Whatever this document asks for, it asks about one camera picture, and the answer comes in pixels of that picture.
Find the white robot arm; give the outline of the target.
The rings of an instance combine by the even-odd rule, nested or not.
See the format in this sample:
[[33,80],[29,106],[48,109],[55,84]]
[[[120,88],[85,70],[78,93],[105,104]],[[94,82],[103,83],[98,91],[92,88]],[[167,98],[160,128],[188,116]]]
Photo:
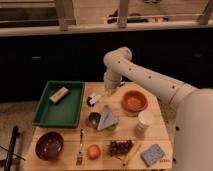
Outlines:
[[104,55],[105,88],[115,90],[126,77],[173,106],[177,130],[172,171],[213,171],[213,88],[196,88],[131,60],[128,47]]

